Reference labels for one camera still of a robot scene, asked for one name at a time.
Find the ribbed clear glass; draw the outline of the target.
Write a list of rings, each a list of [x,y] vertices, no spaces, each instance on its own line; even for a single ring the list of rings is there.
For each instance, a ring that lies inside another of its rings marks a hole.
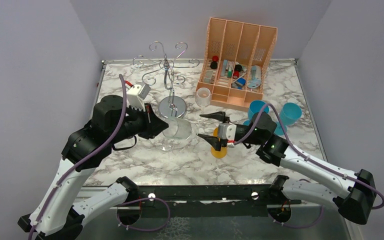
[[[162,133],[168,139],[189,140],[198,136],[199,129],[195,123],[183,118],[169,117],[165,119],[168,124]]]

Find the tall clear wine glass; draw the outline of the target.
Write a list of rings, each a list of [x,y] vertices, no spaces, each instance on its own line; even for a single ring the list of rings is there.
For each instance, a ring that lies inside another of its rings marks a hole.
[[[159,149],[163,152],[170,152],[174,149],[175,143],[172,139],[163,139],[160,142]]]

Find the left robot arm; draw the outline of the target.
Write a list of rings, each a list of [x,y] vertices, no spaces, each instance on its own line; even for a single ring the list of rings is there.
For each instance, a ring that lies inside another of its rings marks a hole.
[[[128,177],[120,177],[97,195],[75,202],[89,176],[126,139],[152,139],[168,128],[149,103],[144,108],[123,106],[123,98],[107,95],[98,102],[91,119],[72,133],[62,151],[57,173],[45,197],[34,212],[18,220],[20,228],[39,240],[74,240],[88,222],[108,210],[124,204],[138,204],[138,186]]]

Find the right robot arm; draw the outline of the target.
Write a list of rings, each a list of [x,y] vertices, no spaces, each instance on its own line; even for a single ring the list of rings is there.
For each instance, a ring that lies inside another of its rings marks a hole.
[[[247,147],[258,146],[256,155],[265,163],[293,170],[314,181],[300,182],[279,175],[268,190],[272,202],[301,200],[316,203],[336,208],[343,218],[355,224],[367,224],[377,197],[371,172],[365,169],[354,172],[307,154],[275,134],[277,124],[266,112],[260,117],[254,115],[249,125],[232,123],[224,111],[201,114],[201,117],[220,122],[217,136],[198,135],[216,151],[233,148],[236,141],[244,139],[243,144]]]

